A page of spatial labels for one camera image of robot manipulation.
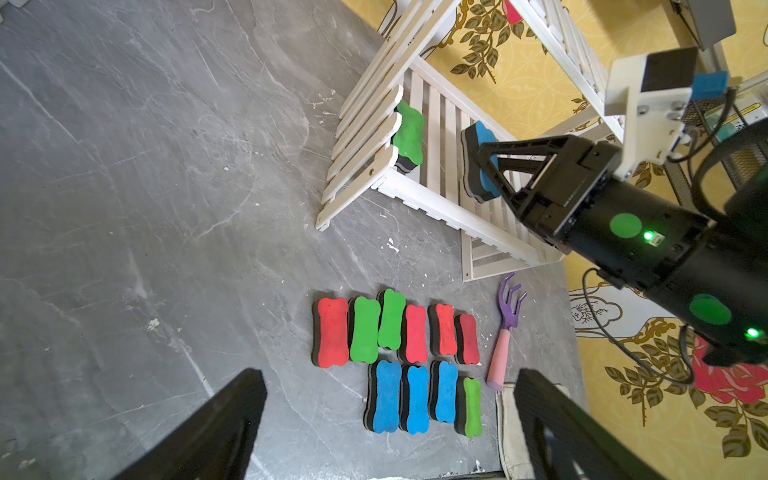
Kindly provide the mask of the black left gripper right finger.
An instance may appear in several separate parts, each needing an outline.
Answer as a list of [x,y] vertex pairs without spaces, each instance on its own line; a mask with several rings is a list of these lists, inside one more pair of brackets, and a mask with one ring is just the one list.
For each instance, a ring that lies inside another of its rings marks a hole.
[[514,389],[536,479],[660,479],[539,371],[519,371]]

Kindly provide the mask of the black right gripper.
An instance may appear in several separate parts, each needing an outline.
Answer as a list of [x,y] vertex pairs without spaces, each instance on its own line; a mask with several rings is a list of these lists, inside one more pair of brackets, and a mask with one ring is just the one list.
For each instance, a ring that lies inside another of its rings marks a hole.
[[[486,143],[482,154],[494,155],[483,168],[502,199],[537,238],[560,252],[571,251],[566,233],[590,192],[612,175],[622,149],[607,141],[594,142],[575,135],[526,141]],[[528,183],[515,190],[505,174],[529,174]]]

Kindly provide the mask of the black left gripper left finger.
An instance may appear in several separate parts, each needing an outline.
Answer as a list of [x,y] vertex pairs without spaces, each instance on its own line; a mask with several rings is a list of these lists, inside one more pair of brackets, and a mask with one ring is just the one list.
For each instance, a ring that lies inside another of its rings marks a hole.
[[243,479],[267,400],[263,374],[247,368],[118,479]]

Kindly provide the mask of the blue eraser bottom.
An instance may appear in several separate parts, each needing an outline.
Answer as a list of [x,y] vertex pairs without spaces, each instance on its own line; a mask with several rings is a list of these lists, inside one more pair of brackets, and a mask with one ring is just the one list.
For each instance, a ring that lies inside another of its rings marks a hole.
[[453,424],[456,419],[458,368],[446,361],[435,361],[430,367],[429,411],[440,423]]
[[427,367],[411,365],[403,369],[401,428],[410,435],[425,434],[429,429],[429,384]]
[[479,203],[494,200],[500,196],[499,189],[483,166],[495,156],[483,156],[480,148],[486,143],[497,141],[494,133],[481,121],[477,121],[461,132],[463,158],[463,186],[466,194]]
[[369,369],[369,394],[365,426],[376,434],[392,433],[400,424],[402,366],[379,360]]

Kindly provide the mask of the green eraser top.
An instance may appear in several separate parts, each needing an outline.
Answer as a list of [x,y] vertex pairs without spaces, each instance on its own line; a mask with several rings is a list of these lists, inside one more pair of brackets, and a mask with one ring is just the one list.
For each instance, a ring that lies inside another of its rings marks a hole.
[[378,344],[381,348],[396,351],[401,346],[401,326],[406,309],[406,297],[393,289],[379,295],[381,315]]
[[375,299],[359,296],[352,302],[351,314],[350,359],[355,363],[373,364],[379,356],[378,330],[381,305]]

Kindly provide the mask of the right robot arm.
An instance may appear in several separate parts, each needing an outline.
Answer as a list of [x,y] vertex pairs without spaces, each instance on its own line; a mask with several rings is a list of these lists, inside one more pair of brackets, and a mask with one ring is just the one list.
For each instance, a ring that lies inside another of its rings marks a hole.
[[482,123],[461,134],[464,187],[503,200],[537,238],[592,262],[692,326],[710,366],[767,359],[767,190],[723,219],[684,209],[614,177],[611,143],[575,135],[500,142]]

